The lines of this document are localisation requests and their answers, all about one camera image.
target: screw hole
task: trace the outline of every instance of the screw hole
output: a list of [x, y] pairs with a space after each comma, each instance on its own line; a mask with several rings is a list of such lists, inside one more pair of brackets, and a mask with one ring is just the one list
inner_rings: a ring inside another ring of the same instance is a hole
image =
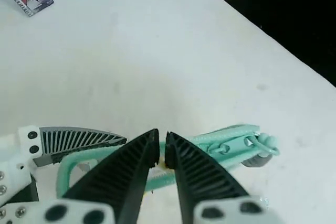
[[37, 137], [37, 132], [36, 131], [31, 131], [28, 133], [28, 138], [29, 139], [34, 139]]
[[207, 207], [203, 209], [202, 217], [205, 219], [216, 219], [224, 217], [224, 213], [216, 207]]
[[24, 164], [18, 164], [16, 167], [17, 167], [18, 169], [20, 169], [20, 170], [22, 170], [23, 168], [25, 168]]
[[34, 154], [37, 153], [40, 150], [40, 148], [37, 145], [33, 145], [31, 148], [29, 148], [29, 152]]
[[245, 214], [259, 214], [262, 212], [262, 209], [254, 202], [244, 202], [240, 205], [240, 212]]

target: screw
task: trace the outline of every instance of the screw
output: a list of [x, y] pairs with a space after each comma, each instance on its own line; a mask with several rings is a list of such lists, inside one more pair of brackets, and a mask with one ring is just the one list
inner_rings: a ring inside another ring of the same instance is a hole
[[7, 191], [7, 187], [4, 186], [4, 185], [1, 185], [0, 186], [0, 196], [4, 195], [6, 193], [6, 191]]
[[5, 218], [5, 216], [6, 216], [6, 210], [0, 209], [0, 220], [3, 219], [3, 218]]
[[31, 131], [28, 133], [28, 138], [29, 139], [34, 139], [37, 137], [37, 132], [36, 131]]
[[24, 207], [19, 207], [19, 208], [16, 210], [15, 216], [16, 216], [17, 218], [22, 218], [23, 215], [25, 215], [25, 213], [26, 213], [26, 208], [24, 208]]

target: black plastic part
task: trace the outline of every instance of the black plastic part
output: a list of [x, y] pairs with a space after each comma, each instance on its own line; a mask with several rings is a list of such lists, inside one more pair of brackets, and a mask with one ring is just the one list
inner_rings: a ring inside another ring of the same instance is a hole
[[24, 189], [19, 191], [9, 201], [7, 201], [6, 204], [18, 203], [18, 202], [31, 202], [31, 201], [38, 201], [36, 181], [33, 177], [30, 185], [26, 186]]
[[65, 205], [56, 205], [47, 210], [45, 218], [49, 222], [62, 219], [67, 213], [68, 208]]
[[63, 198], [108, 204], [116, 223], [135, 224], [149, 168], [159, 162], [159, 157], [159, 131], [154, 129], [103, 159]]
[[259, 155], [256, 155], [243, 161], [242, 164], [246, 167], [263, 167], [272, 159], [272, 157], [273, 155], [268, 155], [267, 157], [260, 157]]
[[168, 133], [165, 163], [175, 170], [183, 224], [193, 223], [194, 207], [203, 200], [247, 196], [242, 186], [197, 146]]

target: mint green toy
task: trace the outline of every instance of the mint green toy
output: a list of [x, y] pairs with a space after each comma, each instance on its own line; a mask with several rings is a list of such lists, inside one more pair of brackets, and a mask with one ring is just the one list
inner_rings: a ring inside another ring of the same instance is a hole
[[[279, 155], [276, 148], [277, 140], [266, 133], [258, 134], [259, 127], [255, 125], [233, 125], [203, 135], [186, 137], [200, 149], [217, 160], [226, 169], [242, 163], [248, 167], [264, 166], [273, 155]], [[58, 170], [56, 191], [61, 197], [69, 189], [72, 169], [89, 160], [100, 160], [121, 146], [103, 147], [70, 154], [63, 158]], [[175, 174], [164, 165], [162, 155], [165, 143], [160, 143], [160, 162], [150, 171], [145, 191], [152, 191], [175, 183]]]

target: mint green object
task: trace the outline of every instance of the mint green object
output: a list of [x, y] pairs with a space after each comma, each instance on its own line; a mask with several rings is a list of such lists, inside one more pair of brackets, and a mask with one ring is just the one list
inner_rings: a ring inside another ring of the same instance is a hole
[[[205, 151], [224, 168], [232, 169], [241, 162], [256, 155], [267, 157], [279, 155], [276, 148], [277, 140], [266, 133], [258, 134], [259, 127], [255, 125], [233, 125], [203, 135], [186, 137], [197, 147]], [[121, 146], [103, 147], [70, 154], [63, 158], [58, 170], [56, 192], [61, 197], [69, 189], [70, 174], [79, 163], [91, 159], [103, 159]], [[164, 155], [165, 143], [160, 143], [160, 155]], [[155, 190], [175, 183], [175, 174], [163, 168], [159, 175], [149, 177], [145, 191]]]

